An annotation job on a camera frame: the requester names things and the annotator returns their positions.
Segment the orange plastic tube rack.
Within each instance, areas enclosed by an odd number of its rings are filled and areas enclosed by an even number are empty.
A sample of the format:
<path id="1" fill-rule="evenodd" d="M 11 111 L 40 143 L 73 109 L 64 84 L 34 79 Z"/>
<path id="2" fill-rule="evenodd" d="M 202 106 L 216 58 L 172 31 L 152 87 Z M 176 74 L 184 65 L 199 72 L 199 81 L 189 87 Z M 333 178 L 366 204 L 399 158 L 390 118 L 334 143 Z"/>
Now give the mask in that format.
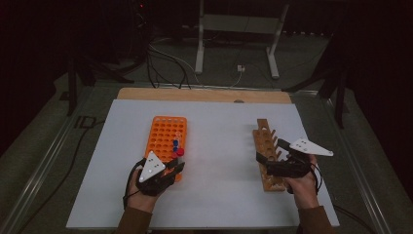
<path id="1" fill-rule="evenodd" d="M 175 140 L 175 132 L 182 132 L 182 138 L 177 146 L 173 145 Z M 161 161 L 166 164 L 173 160 L 171 157 L 174 147 L 183 148 L 185 150 L 187 135 L 187 119 L 185 117 L 173 116 L 155 116 L 152 121 L 149 137 L 146 144 L 145 158 L 150 151 L 153 151 Z M 183 156 L 178 156 L 178 163 L 183 163 Z M 182 173 L 176 176 L 176 181 L 182 179 Z"/>

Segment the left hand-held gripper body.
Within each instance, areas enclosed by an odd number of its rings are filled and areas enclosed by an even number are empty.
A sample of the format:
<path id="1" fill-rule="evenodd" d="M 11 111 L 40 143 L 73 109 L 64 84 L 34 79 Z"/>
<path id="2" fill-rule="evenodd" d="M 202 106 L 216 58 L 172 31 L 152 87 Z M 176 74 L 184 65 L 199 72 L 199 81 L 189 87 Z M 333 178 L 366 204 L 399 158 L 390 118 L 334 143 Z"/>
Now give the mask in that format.
<path id="1" fill-rule="evenodd" d="M 175 183 L 176 178 L 169 177 L 169 172 L 166 164 L 150 151 L 143 159 L 143 168 L 138 173 L 135 185 L 142 194 L 158 196 Z"/>

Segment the wooden test tube rack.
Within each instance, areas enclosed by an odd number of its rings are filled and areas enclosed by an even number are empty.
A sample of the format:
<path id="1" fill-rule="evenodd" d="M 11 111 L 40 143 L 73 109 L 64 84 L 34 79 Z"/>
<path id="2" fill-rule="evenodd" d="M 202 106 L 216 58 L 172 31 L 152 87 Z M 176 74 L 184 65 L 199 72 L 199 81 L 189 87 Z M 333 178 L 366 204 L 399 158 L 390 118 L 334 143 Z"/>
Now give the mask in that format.
<path id="1" fill-rule="evenodd" d="M 268 161 L 278 161 L 282 152 L 278 148 L 276 131 L 272 130 L 266 119 L 257 120 L 257 129 L 252 131 L 255 150 Z M 263 190 L 265 192 L 283 192 L 285 186 L 279 176 L 268 175 L 266 167 L 259 163 Z"/>

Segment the black stand legs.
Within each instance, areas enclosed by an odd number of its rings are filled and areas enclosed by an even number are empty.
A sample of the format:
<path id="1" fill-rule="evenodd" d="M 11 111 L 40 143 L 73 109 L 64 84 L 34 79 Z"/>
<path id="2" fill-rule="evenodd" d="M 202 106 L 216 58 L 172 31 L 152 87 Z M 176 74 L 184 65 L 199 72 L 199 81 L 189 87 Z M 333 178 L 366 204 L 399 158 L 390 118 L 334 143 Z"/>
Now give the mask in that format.
<path id="1" fill-rule="evenodd" d="M 318 90 L 320 98 L 328 99 L 333 94 L 336 94 L 334 105 L 334 120 L 337 125 L 343 129 L 343 111 L 344 111 L 344 97 L 346 90 L 348 67 L 345 65 L 335 65 L 330 68 L 313 74 L 309 79 L 300 82 L 294 86 L 282 89 L 283 92 L 296 93 L 301 89 L 310 86 L 317 81 L 322 80 L 323 83 Z"/>
<path id="2" fill-rule="evenodd" d="M 131 83 L 131 80 L 124 78 L 92 58 L 84 56 L 70 57 L 67 63 L 68 91 L 65 93 L 65 97 L 69 101 L 68 116 L 74 113 L 78 104 L 77 80 L 80 80 L 85 86 L 93 86 L 96 82 L 94 70 L 119 83 Z"/>

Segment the white table mat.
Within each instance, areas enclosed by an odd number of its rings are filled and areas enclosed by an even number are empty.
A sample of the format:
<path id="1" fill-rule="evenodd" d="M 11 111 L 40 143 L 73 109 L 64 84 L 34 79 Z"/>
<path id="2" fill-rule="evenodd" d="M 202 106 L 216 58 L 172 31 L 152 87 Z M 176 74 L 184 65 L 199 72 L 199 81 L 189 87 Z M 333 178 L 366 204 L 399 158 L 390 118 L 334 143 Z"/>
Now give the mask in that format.
<path id="1" fill-rule="evenodd" d="M 262 188 L 252 136 L 260 119 L 289 142 L 306 132 L 292 104 L 113 101 L 67 221 L 70 228 L 117 226 L 132 166 L 144 154 L 155 116 L 186 118 L 181 181 L 156 204 L 153 229 L 247 229 L 295 226 L 293 197 Z"/>

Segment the grey metal stand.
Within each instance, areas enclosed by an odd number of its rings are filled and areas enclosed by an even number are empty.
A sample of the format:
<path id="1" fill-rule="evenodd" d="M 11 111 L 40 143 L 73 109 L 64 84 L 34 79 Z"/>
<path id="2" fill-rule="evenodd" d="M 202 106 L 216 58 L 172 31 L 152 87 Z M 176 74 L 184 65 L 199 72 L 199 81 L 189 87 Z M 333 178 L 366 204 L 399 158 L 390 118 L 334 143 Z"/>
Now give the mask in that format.
<path id="1" fill-rule="evenodd" d="M 289 4 L 282 4 L 281 14 L 276 18 L 251 16 L 215 15 L 205 12 L 205 1 L 200 0 L 198 50 L 195 61 L 195 73 L 202 74 L 204 69 L 204 33 L 205 31 L 246 32 L 257 34 L 272 34 L 273 43 L 266 48 L 266 57 L 273 79 L 280 78 L 275 51 L 281 38 L 283 25 L 289 9 Z"/>

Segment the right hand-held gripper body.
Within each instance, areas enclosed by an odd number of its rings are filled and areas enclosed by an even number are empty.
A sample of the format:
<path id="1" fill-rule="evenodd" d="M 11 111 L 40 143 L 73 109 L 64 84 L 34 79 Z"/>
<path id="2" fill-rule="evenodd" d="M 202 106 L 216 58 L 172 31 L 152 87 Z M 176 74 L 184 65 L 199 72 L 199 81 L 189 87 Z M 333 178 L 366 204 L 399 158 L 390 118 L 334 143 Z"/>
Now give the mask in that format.
<path id="1" fill-rule="evenodd" d="M 287 152 L 289 157 L 285 161 L 267 161 L 265 167 L 269 176 L 299 178 L 312 170 L 310 155 L 327 157 L 334 155 L 331 150 L 305 138 L 298 138 L 290 143 L 290 150 Z"/>

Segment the person's right hand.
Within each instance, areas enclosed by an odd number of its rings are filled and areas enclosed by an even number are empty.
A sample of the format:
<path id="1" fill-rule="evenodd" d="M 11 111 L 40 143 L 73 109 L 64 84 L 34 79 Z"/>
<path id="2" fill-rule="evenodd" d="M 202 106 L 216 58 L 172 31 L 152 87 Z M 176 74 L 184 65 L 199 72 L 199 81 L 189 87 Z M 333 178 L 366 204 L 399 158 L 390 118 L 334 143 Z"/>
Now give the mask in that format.
<path id="1" fill-rule="evenodd" d="M 283 180 L 292 190 L 295 204 L 299 210 L 313 209 L 319 206 L 316 179 L 312 171 L 299 178 L 285 177 Z"/>

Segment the aluminium frame rail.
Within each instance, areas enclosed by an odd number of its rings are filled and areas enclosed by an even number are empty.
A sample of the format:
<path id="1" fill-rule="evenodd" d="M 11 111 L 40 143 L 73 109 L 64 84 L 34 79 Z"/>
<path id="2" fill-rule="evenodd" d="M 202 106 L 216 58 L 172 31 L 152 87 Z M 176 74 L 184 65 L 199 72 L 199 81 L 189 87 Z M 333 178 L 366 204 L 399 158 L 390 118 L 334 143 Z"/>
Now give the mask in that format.
<path id="1" fill-rule="evenodd" d="M 71 116 L 64 116 L 64 121 L 56 132 L 53 140 L 48 145 L 47 151 L 41 157 L 36 168 L 31 172 L 30 177 L 21 189 L 21 192 L 11 210 L 8 212 L 8 215 L 4 221 L 0 223 L 0 234 L 16 234 L 18 232 L 24 216 L 53 166 L 60 149 L 63 147 L 70 129 L 74 127 L 77 115 L 80 113 L 80 110 L 85 105 L 92 92 L 93 88 L 84 88 L 79 95 L 78 106 L 74 109 L 73 114 Z"/>
<path id="2" fill-rule="evenodd" d="M 376 196 L 372 191 L 368 181 L 362 171 L 362 168 L 357 160 L 357 156 L 353 151 L 350 142 L 346 136 L 346 133 L 341 129 L 335 121 L 334 113 L 335 109 L 330 99 L 321 99 L 321 104 L 324 108 L 329 121 L 332 124 L 335 135 L 338 137 L 338 141 L 344 151 L 344 158 L 349 164 L 350 171 L 357 184 L 357 188 L 360 192 L 364 205 L 372 219 L 373 225 L 377 234 L 393 234 L 388 222 L 386 221 L 382 210 L 377 202 Z"/>

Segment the person's left hand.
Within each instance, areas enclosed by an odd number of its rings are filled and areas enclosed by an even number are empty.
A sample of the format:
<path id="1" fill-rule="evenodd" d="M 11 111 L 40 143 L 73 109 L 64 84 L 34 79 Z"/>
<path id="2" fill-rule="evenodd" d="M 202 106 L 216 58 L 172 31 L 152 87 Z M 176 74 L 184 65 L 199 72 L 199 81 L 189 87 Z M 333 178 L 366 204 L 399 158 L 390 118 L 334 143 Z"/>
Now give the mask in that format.
<path id="1" fill-rule="evenodd" d="M 134 170 L 127 188 L 126 205 L 130 208 L 152 213 L 155 209 L 159 196 L 142 194 L 136 187 L 138 170 Z"/>

